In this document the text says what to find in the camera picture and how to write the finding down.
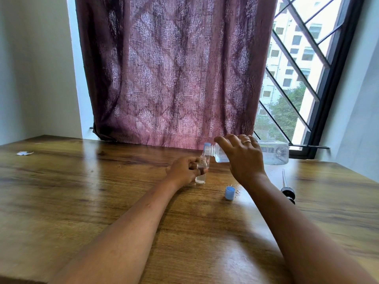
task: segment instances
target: wooden table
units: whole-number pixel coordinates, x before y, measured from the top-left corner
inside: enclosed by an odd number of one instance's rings
[[[189,154],[199,151],[59,137],[1,146],[0,280],[47,282]],[[379,184],[335,163],[290,160],[266,168],[278,187],[282,168],[297,207],[379,279]],[[230,184],[228,164],[211,161],[205,185],[174,196],[141,283],[292,282],[246,191],[223,198]]]

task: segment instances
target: purple curtain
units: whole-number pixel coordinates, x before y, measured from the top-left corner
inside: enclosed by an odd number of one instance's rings
[[[94,132],[202,149],[251,134],[276,0],[76,0]]]

